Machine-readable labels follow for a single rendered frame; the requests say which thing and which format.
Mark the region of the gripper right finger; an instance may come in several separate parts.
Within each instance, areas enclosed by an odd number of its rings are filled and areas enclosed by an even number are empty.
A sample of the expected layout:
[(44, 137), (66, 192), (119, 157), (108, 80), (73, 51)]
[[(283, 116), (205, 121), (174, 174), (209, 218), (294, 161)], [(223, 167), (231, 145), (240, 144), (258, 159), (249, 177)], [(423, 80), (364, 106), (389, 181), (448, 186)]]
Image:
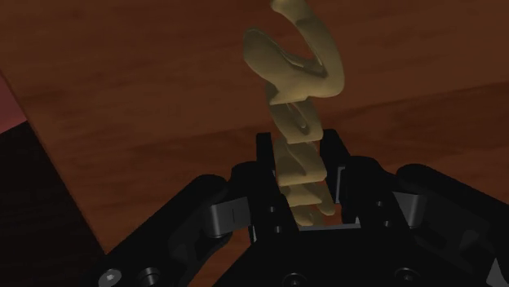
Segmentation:
[(509, 205), (429, 166), (392, 174), (333, 129), (320, 156), (344, 223), (386, 232), (395, 287), (509, 287)]

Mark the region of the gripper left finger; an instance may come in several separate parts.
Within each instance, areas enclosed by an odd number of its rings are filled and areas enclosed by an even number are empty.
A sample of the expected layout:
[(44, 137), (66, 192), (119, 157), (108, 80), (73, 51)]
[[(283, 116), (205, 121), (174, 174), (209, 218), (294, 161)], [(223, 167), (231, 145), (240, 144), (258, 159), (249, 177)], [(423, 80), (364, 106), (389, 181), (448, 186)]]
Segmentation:
[(256, 161), (234, 166), (229, 179), (196, 177), (94, 265), (80, 287), (188, 287), (243, 228), (250, 246), (212, 287), (298, 285), (280, 245), (299, 230), (273, 175), (270, 138), (258, 134)]

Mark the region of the tan twisted spiral figure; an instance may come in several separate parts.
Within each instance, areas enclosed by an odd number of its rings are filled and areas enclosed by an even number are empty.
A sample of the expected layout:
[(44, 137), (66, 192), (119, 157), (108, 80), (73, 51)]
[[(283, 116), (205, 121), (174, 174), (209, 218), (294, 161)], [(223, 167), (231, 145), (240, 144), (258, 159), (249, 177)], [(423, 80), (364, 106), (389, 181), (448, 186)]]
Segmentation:
[(313, 57), (293, 55), (265, 32), (248, 29), (243, 58), (266, 81), (268, 109), (281, 133), (273, 144), (279, 188), (298, 225), (320, 226), (335, 208), (324, 184), (327, 171), (316, 146), (324, 131), (312, 101), (343, 91), (343, 63), (329, 30), (306, 0), (271, 0), (271, 8), (298, 30)]

